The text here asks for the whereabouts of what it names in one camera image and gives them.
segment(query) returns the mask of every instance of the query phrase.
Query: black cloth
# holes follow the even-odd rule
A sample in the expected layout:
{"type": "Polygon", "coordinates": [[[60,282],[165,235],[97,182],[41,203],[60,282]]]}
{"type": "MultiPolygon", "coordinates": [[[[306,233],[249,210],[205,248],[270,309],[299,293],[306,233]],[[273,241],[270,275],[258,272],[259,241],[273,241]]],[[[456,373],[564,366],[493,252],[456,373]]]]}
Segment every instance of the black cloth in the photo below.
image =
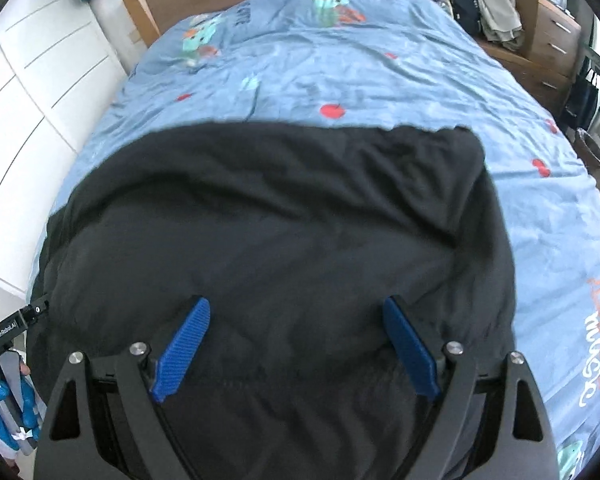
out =
{"type": "Polygon", "coordinates": [[[70,352],[115,354],[210,301],[162,406],[205,480],[391,478],[427,406],[382,328],[388,295],[443,340],[513,348],[509,241],[463,128],[157,132],[87,176],[47,229],[34,298],[48,292],[50,313],[27,340],[45,399],[70,352]]]}

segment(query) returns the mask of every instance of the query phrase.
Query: bed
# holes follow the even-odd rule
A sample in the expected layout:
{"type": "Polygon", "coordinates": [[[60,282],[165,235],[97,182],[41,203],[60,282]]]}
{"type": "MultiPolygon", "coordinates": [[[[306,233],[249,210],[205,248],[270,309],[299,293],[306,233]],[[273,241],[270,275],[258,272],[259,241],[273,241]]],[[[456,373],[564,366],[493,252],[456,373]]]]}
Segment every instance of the bed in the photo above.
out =
{"type": "Polygon", "coordinates": [[[151,48],[53,211],[120,147],[178,124],[469,127],[514,252],[517,346],[562,478],[581,468],[600,445],[600,194],[551,114],[432,0],[124,1],[151,48]]]}

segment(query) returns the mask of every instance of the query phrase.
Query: blue textured pad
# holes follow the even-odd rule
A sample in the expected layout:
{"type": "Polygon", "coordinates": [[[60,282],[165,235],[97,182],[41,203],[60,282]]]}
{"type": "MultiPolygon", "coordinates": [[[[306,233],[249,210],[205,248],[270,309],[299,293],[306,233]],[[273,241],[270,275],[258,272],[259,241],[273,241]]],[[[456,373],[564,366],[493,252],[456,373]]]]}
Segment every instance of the blue textured pad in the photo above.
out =
{"type": "Polygon", "coordinates": [[[167,396],[178,391],[184,374],[209,328],[210,320],[209,302],[200,298],[155,367],[155,383],[151,393],[157,402],[164,402],[167,396]]]}
{"type": "Polygon", "coordinates": [[[384,300],[382,323],[416,393],[435,400],[440,394],[436,362],[392,298],[384,300]]]}

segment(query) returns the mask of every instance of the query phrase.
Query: blue and white glove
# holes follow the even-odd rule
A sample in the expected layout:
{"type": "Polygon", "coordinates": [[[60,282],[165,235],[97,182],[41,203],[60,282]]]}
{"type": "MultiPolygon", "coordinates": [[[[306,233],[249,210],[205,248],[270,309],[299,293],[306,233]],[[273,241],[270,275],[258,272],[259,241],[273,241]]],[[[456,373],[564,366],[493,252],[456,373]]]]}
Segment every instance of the blue and white glove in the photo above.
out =
{"type": "MultiPolygon", "coordinates": [[[[22,412],[22,422],[28,427],[33,428],[32,430],[25,431],[24,428],[20,428],[18,433],[11,433],[5,425],[0,415],[0,455],[8,461],[12,461],[16,458],[20,446],[19,440],[26,440],[32,438],[38,440],[40,436],[40,420],[44,413],[40,413],[40,400],[36,398],[36,392],[32,386],[31,379],[28,377],[29,368],[27,365],[21,365],[20,386],[22,388],[22,399],[24,402],[24,410],[22,412]]],[[[0,381],[0,401],[5,400],[10,394],[7,383],[0,381]]]]}

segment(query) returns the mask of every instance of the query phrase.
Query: silver bolt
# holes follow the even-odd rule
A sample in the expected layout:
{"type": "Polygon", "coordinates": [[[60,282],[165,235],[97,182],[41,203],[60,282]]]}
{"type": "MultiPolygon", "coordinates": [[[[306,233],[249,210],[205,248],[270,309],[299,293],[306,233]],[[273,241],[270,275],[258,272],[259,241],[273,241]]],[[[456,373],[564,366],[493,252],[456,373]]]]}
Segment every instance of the silver bolt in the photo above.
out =
{"type": "Polygon", "coordinates": [[[74,352],[69,356],[69,362],[72,365],[79,365],[84,359],[84,354],[82,352],[74,352]]]}
{"type": "Polygon", "coordinates": [[[458,341],[449,341],[446,344],[446,351],[451,355],[462,355],[464,353],[464,347],[462,346],[462,343],[459,343],[458,341]]]}
{"type": "Polygon", "coordinates": [[[136,357],[144,355],[146,353],[146,343],[139,341],[138,343],[133,343],[129,347],[129,351],[131,355],[135,355],[136,357]]]}
{"type": "Polygon", "coordinates": [[[520,352],[511,352],[509,358],[515,365],[523,365],[525,363],[525,357],[520,352]]]}

